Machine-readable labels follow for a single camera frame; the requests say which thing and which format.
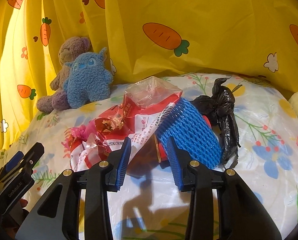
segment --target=plastic bag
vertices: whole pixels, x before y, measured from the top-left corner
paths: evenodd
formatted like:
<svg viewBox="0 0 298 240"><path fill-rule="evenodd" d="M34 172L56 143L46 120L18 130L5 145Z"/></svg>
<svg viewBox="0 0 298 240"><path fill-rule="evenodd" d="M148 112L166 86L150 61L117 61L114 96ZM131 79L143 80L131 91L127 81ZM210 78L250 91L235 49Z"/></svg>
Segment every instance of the plastic bag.
<svg viewBox="0 0 298 240"><path fill-rule="evenodd" d="M225 165L235 155L231 165L234 168L238 163L239 131L233 114L235 98L233 92L242 85L236 86L232 91L221 84L229 78L217 78L212 88L212 97L199 96L191 103L198 109L200 114L205 115L212 126L218 125L220 134L220 145L223 155L221 163Z"/></svg>
<svg viewBox="0 0 298 240"><path fill-rule="evenodd" d="M71 168L74 171L90 168L99 160L96 153L101 148L107 150L100 156L104 160L107 153L121 148L125 137L131 138L130 162L170 113L181 94L182 90L177 86L156 77L129 86L122 104L104 111L87 126L71 130L71 136L81 140L81 146L71 151ZM84 146L86 138L89 152Z"/></svg>

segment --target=pink plastic wrapper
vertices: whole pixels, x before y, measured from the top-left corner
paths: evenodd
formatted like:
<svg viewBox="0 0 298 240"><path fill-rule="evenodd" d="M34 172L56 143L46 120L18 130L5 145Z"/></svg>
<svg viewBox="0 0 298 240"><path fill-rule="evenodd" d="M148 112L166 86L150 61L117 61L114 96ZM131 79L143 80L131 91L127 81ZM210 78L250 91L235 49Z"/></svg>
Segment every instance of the pink plastic wrapper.
<svg viewBox="0 0 298 240"><path fill-rule="evenodd" d="M91 168L131 139L129 162L171 112L182 90L150 77L129 86L123 103L104 111L87 126L71 128L70 165L74 171Z"/></svg>

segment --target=floral bedsheet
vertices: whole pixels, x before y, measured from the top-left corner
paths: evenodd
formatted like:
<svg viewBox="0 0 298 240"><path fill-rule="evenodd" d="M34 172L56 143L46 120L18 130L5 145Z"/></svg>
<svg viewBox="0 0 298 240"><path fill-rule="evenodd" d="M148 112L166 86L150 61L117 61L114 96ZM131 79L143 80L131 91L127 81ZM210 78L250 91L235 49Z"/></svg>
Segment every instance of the floral bedsheet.
<svg viewBox="0 0 298 240"><path fill-rule="evenodd" d="M165 80L183 89L193 100L211 95L214 80L227 75L187 74ZM258 79L231 76L224 84L234 92L235 116L240 133L239 163L235 170L249 185L285 238L298 222L298 119L290 104L274 88ZM111 98L79 109L38 113L10 149L0 151L0 168L17 152L27 152L41 142L45 153L32 175L35 185L26 193L28 210L56 177L69 166L65 144L71 127L87 124L103 111L122 102L127 85L113 89ZM156 155L138 154L129 165L118 193L108 193L114 239L184 239L190 193L180 193L170 167ZM80 207L80 239L83 237L83 201ZM214 238L218 238L215 217Z"/></svg>

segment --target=curtain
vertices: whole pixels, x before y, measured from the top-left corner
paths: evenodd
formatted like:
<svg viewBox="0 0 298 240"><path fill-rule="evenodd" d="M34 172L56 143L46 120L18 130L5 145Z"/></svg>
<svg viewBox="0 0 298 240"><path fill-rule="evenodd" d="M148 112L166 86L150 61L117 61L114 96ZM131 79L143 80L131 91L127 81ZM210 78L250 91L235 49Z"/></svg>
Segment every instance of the curtain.
<svg viewBox="0 0 298 240"><path fill-rule="evenodd" d="M54 93L58 51L72 36L108 47L115 84L231 72L298 91L297 0L0 0L0 149Z"/></svg>

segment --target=knotted black plastic bag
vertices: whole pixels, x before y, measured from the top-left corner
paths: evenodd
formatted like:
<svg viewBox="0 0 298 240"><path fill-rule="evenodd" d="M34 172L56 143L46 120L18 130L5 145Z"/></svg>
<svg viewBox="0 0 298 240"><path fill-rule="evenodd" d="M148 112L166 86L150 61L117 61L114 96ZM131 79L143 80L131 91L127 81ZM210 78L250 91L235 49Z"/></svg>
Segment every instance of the knotted black plastic bag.
<svg viewBox="0 0 298 240"><path fill-rule="evenodd" d="M242 85L236 86L233 91L222 86L229 78L217 78L212 88L212 96L199 96L191 103L200 114L205 115L212 126L218 125L220 134L220 146L223 154L221 163L225 165L235 155L231 168L238 163L239 131L233 114L235 98L233 92Z"/></svg>

